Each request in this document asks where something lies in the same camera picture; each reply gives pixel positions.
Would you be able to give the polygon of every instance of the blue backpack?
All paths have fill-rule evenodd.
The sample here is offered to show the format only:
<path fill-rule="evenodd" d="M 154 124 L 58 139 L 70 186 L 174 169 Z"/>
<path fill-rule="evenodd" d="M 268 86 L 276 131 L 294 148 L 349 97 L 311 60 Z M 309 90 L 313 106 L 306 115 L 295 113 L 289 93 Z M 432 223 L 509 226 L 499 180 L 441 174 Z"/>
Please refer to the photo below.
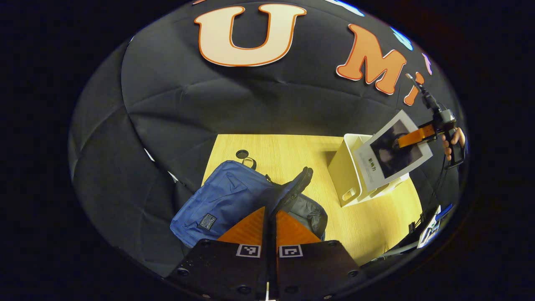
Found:
<path fill-rule="evenodd" d="M 171 231 L 187 246 L 200 239 L 218 239 L 254 211 L 266 207 L 270 216 L 288 212 L 322 241 L 327 213 L 301 192 L 312 179 L 305 167 L 284 185 L 236 161 L 221 163 L 171 221 Z"/>

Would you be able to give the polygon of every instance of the black handle grip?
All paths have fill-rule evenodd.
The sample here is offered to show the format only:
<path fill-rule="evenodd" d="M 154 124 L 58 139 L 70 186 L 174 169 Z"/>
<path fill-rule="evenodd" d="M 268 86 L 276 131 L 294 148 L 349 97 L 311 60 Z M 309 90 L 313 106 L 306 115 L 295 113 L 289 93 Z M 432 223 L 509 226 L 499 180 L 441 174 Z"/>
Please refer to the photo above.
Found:
<path fill-rule="evenodd" d="M 455 134 L 455 129 L 450 129 L 444 132 L 444 135 L 446 136 L 446 140 L 449 143 L 448 147 L 452 149 L 452 153 L 451 153 L 452 159 L 449 162 L 449 165 L 445 167 L 446 170 L 459 166 L 461 163 L 464 162 L 464 152 L 461 148 L 461 143 L 457 141 L 456 144 L 452 144 L 452 139 L 453 139 L 454 134 Z"/>

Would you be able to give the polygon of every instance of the bag label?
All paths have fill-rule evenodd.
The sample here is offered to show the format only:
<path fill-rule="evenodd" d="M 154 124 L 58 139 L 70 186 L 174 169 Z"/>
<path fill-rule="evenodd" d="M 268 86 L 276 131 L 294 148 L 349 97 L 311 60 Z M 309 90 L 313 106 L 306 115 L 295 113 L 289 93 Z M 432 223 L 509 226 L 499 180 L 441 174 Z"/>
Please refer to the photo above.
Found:
<path fill-rule="evenodd" d="M 213 224 L 216 222 L 217 218 L 211 214 L 206 213 L 206 215 L 202 218 L 201 222 L 197 226 L 197 228 L 202 227 L 207 230 L 212 229 Z"/>

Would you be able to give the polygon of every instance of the letter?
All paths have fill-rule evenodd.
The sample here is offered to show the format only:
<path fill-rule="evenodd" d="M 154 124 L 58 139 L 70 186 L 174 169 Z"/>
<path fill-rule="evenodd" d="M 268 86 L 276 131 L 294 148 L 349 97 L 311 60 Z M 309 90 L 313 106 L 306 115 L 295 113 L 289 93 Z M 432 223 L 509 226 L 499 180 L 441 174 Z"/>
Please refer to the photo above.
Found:
<path fill-rule="evenodd" d="M 424 84 L 424 77 L 420 74 L 420 72 L 416 72 L 416 79 L 415 81 L 419 84 Z M 409 94 L 407 96 L 405 96 L 405 98 L 403 99 L 403 102 L 408 105 L 408 106 L 411 106 L 414 104 L 414 99 L 416 98 L 416 95 L 418 95 L 418 88 L 416 88 L 414 85 L 412 86 L 412 89 L 410 90 Z"/>
<path fill-rule="evenodd" d="M 381 47 L 374 34 L 355 24 L 349 24 L 349 29 L 355 34 L 355 41 L 346 63 L 337 67 L 337 74 L 350 80 L 360 80 L 361 67 L 366 62 L 366 83 L 371 84 L 383 74 L 375 87 L 388 95 L 394 94 L 401 69 L 407 63 L 405 57 L 394 49 L 381 57 Z"/>
<path fill-rule="evenodd" d="M 200 15 L 199 50 L 202 56 L 222 66 L 261 66 L 282 58 L 292 45 L 295 19 L 307 14 L 301 7 L 264 4 L 258 8 L 269 14 L 265 42 L 255 48 L 236 47 L 232 42 L 234 17 L 243 13 L 241 6 L 225 7 Z"/>

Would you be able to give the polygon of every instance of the light wood surface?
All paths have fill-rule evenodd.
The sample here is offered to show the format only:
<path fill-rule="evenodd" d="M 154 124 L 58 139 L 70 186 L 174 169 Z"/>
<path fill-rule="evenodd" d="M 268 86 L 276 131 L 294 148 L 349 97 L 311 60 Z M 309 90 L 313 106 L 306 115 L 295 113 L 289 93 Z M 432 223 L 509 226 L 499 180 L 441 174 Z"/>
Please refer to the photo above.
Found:
<path fill-rule="evenodd" d="M 293 180 L 307 166 L 314 170 L 303 194 L 318 202 L 328 215 L 326 240 L 339 240 L 357 264 L 388 251 L 409 233 L 422 207 L 411 179 L 393 192 L 357 205 L 340 207 L 327 165 L 343 137 L 300 135 L 220 134 L 217 136 L 204 181 L 226 160 L 241 162 L 245 149 L 256 160 L 256 171 L 279 184 Z"/>

